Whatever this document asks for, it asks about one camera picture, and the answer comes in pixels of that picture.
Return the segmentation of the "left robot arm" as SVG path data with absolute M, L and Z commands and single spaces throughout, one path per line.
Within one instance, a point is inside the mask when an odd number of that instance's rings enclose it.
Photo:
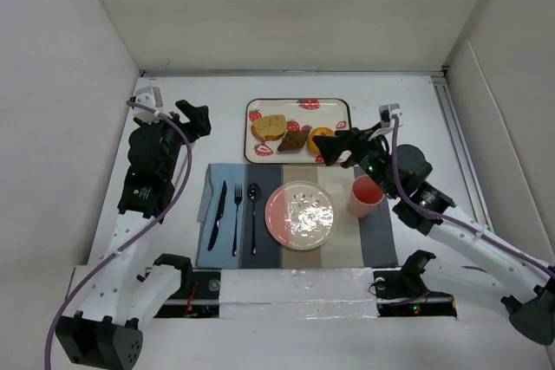
M 180 150 L 185 173 L 192 170 L 193 143 L 210 134 L 209 109 L 186 100 L 178 112 L 163 113 L 133 98 L 127 103 L 153 116 L 135 118 L 128 138 L 129 167 L 107 252 L 67 295 L 50 325 L 44 366 L 51 367 L 54 341 L 69 360 L 97 369 L 131 369 L 138 361 L 144 331 L 172 295 L 191 286 L 193 266 L 186 256 L 163 253 L 147 264 L 160 227 L 185 190 L 173 184 Z

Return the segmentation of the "yellow cake slice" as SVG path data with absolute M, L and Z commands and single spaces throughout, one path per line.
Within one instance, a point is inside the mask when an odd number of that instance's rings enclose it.
M 282 114 L 264 116 L 251 124 L 252 135 L 261 142 L 279 140 L 286 131 L 287 120 Z

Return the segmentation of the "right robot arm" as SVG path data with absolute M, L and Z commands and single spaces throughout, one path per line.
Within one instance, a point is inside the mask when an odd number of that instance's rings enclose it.
M 350 155 L 343 167 L 358 166 L 387 198 L 410 229 L 457 251 L 474 267 L 449 268 L 436 255 L 418 250 L 402 266 L 401 286 L 411 296 L 446 292 L 489 308 L 508 319 L 528 340 L 554 342 L 554 268 L 510 245 L 474 221 L 445 193 L 428 183 L 432 166 L 422 151 L 386 140 L 377 127 L 317 135 L 314 142 L 327 166 Z

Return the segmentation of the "brown chocolate croissant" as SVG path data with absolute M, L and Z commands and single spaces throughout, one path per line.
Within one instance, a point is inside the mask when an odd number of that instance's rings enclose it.
M 277 147 L 279 153 L 295 152 L 302 149 L 309 137 L 309 131 L 297 130 L 288 131 L 282 138 L 282 142 Z

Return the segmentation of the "orange glazed donut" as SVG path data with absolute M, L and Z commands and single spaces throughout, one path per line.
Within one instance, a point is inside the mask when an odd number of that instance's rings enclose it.
M 320 155 L 321 152 L 318 147 L 318 143 L 320 142 L 321 138 L 328 137 L 335 137 L 335 131 L 327 127 L 316 127 L 315 129 L 313 129 L 306 141 L 308 151 L 315 156 Z

